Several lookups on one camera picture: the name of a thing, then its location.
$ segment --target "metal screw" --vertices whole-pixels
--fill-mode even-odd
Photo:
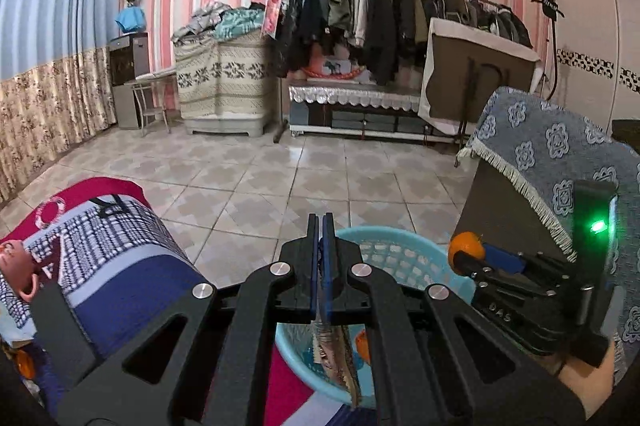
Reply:
[[[449,297],[449,289],[444,285],[432,285],[427,293],[433,300],[446,300]]]
[[[208,283],[199,283],[191,291],[198,300],[204,300],[213,294],[213,287]]]
[[[351,267],[351,272],[354,276],[358,278],[364,278],[365,276],[369,276],[371,274],[371,266],[366,263],[357,263],[353,267]]]
[[[276,262],[271,264],[269,270],[274,276],[284,276],[285,274],[289,274],[291,266],[287,262]]]

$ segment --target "fringe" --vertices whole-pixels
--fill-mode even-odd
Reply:
[[[496,152],[489,149],[479,139],[472,139],[471,146],[469,143],[458,154],[459,158],[470,157],[472,153],[477,154],[483,160],[487,161],[491,166],[496,168],[500,173],[507,177],[518,193],[524,196],[529,205],[536,212],[542,224],[549,230],[551,237],[562,249],[568,262],[575,262],[577,254],[572,247],[571,236],[564,230],[562,224],[554,212],[546,205],[546,202],[538,194],[538,191],[516,170],[510,163],[505,161]]]

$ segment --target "decorative tile border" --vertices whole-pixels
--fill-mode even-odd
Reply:
[[[558,62],[569,65],[570,67],[592,72],[597,76],[605,76],[610,80],[613,79],[615,74],[615,66],[612,62],[600,58],[592,58],[591,56],[577,52],[558,49]]]
[[[620,67],[618,81],[628,88],[631,88],[633,92],[640,94],[640,76],[632,70]]]

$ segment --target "curtain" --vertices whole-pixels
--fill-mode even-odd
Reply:
[[[0,202],[115,122],[119,0],[0,0]]]

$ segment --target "blue plastic basket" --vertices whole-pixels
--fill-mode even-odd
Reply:
[[[382,226],[340,229],[335,234],[359,244],[364,262],[387,271],[398,283],[421,290],[432,283],[441,283],[467,303],[471,302],[475,284],[469,278],[456,275],[447,263],[447,252],[431,240],[409,231]],[[371,369],[356,354],[353,343],[363,328],[363,325],[353,325],[349,332],[362,390],[362,406],[375,408]],[[322,367],[314,363],[312,342],[312,326],[278,324],[276,346],[293,373],[316,392],[350,404],[349,393],[332,383]]]

